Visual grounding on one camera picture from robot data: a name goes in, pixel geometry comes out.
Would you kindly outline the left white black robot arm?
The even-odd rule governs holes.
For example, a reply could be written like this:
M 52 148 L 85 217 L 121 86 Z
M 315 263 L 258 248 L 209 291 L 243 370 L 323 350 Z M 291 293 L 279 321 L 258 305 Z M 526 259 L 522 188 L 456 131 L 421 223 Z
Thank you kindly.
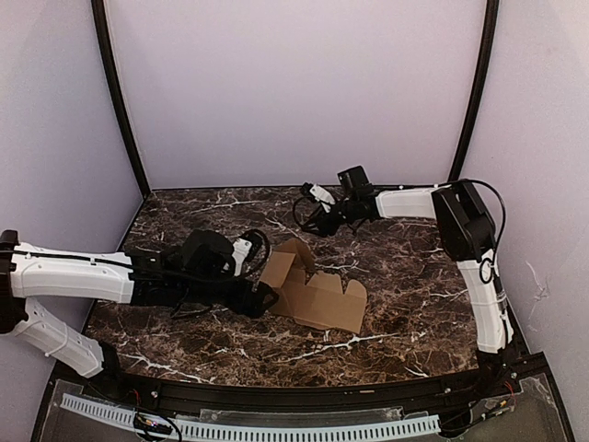
M 268 238 L 258 229 L 235 240 L 196 229 L 166 250 L 107 254 L 43 249 L 8 229 L 1 234 L 1 332 L 93 379 L 108 400 L 123 401 L 130 382 L 120 374 L 116 350 L 56 318 L 40 297 L 172 308 L 175 314 L 187 304 L 223 306 L 257 319 L 279 300 L 269 285 L 250 280 L 270 255 Z

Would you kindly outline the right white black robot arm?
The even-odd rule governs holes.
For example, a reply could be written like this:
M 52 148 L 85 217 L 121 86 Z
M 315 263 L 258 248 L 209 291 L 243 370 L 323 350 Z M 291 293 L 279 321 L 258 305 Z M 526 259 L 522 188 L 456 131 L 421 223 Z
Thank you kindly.
M 481 371 L 470 379 L 469 390 L 480 399 L 491 398 L 505 383 L 501 366 L 515 357 L 514 328 L 507 295 L 497 265 L 504 230 L 497 226 L 476 187 L 478 180 L 383 189 L 372 184 L 357 166 L 338 175 L 341 197 L 313 183 L 301 186 L 302 198 L 315 204 L 307 219 L 296 224 L 322 238 L 340 227 L 356 230 L 365 221 L 428 218 L 435 221 L 446 255 L 463 276 L 477 327 L 477 358 Z

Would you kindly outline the brown cardboard box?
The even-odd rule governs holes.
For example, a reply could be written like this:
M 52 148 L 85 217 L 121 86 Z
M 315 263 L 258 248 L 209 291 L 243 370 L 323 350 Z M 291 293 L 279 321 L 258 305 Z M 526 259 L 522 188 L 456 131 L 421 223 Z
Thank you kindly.
M 269 312 L 318 330 L 337 329 L 359 333 L 362 329 L 367 291 L 357 280 L 347 285 L 335 273 L 317 269 L 310 248 L 290 238 L 273 249 L 260 281 L 278 294 Z

